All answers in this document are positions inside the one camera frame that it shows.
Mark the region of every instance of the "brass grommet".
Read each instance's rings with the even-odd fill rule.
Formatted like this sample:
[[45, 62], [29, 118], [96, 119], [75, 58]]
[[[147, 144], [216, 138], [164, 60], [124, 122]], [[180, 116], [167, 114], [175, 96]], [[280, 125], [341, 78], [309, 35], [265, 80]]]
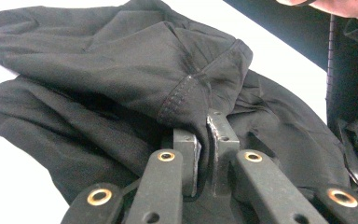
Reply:
[[254, 152], [245, 152], [245, 159], [252, 162], [260, 162], [263, 158]]
[[175, 154], [171, 152], [161, 152], [158, 154], [158, 159], [161, 161], [173, 161], [173, 159], [175, 159]]
[[353, 196], [341, 189], [328, 189], [327, 195], [335, 203], [345, 207], [356, 207], [358, 205], [357, 200]]
[[[102, 198], [97, 198], [97, 194], [103, 194], [104, 196]], [[103, 205], [104, 203], [109, 202], [112, 195], [113, 193], [109, 189], [95, 189], [89, 194], [87, 202], [94, 206]]]

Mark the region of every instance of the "wrinkled fabric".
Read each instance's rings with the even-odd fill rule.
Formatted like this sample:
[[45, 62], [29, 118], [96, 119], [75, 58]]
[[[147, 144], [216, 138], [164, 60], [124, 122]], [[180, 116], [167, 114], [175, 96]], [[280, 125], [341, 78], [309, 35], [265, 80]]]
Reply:
[[290, 91], [248, 72], [240, 40], [159, 1], [121, 7], [0, 12], [0, 135], [36, 158], [70, 203], [85, 187], [124, 187], [173, 128], [202, 144], [222, 111], [242, 148], [262, 150], [302, 189], [348, 186], [341, 145]]

